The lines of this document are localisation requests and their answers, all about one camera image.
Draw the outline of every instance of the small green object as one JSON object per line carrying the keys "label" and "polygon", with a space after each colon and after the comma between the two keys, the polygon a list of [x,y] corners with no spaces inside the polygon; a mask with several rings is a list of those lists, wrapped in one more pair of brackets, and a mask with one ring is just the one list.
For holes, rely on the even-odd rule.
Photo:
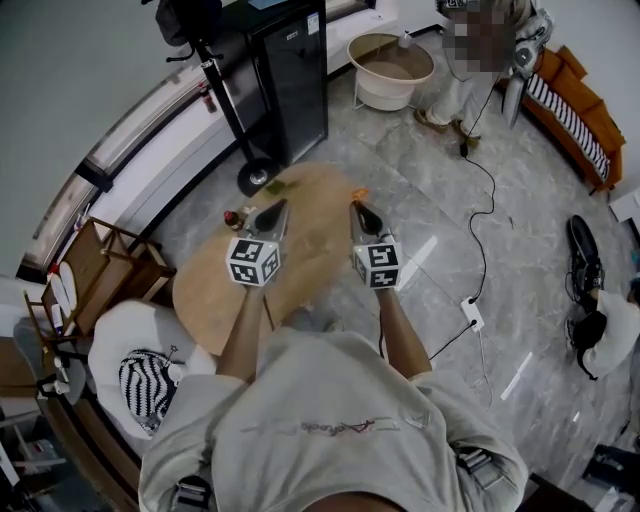
{"label": "small green object", "polygon": [[273,180],[269,183],[264,189],[269,192],[269,194],[273,196],[277,196],[282,192],[285,188],[287,188],[286,183],[283,183],[279,180]]}

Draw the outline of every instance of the white extension socket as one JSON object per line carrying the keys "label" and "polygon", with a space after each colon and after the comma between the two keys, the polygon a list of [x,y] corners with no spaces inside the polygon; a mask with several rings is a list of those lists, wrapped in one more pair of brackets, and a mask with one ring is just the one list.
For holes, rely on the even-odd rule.
{"label": "white extension socket", "polygon": [[482,320],[482,317],[480,316],[478,306],[476,306],[475,303],[471,304],[469,302],[471,299],[472,297],[467,297],[466,299],[464,299],[460,303],[460,307],[462,308],[462,312],[464,313],[464,316],[467,317],[467,321],[469,323],[473,322],[474,320],[476,321],[476,324],[471,327],[471,330],[473,332],[478,332],[484,327],[484,320]]}

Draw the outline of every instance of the person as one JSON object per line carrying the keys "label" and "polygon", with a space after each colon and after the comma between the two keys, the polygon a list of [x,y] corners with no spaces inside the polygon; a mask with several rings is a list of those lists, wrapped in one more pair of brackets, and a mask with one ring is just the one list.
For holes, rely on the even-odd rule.
{"label": "person", "polygon": [[141,510],[169,510],[189,475],[219,511],[515,510],[517,450],[460,377],[432,370],[395,291],[376,295],[388,363],[340,331],[281,327],[260,349],[265,291],[248,288],[217,374],[185,377],[151,440]]}
{"label": "person", "polygon": [[640,335],[640,281],[631,283],[625,299],[621,295],[592,289],[584,304],[590,311],[576,322],[565,320],[568,349],[576,351],[578,365],[591,380],[614,370],[633,350]]}
{"label": "person", "polygon": [[436,101],[428,110],[416,109],[414,117],[441,134],[453,124],[469,147],[477,147],[482,107],[511,64],[516,34],[535,13],[537,1],[467,0],[466,9],[436,5],[453,22],[442,39],[451,72]]}

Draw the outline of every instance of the black mini fridge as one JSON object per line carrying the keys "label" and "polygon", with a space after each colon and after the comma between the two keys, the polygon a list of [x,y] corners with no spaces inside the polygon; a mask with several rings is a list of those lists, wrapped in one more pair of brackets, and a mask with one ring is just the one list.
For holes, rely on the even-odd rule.
{"label": "black mini fridge", "polygon": [[283,166],[328,135],[324,0],[222,10],[218,66],[250,142]]}

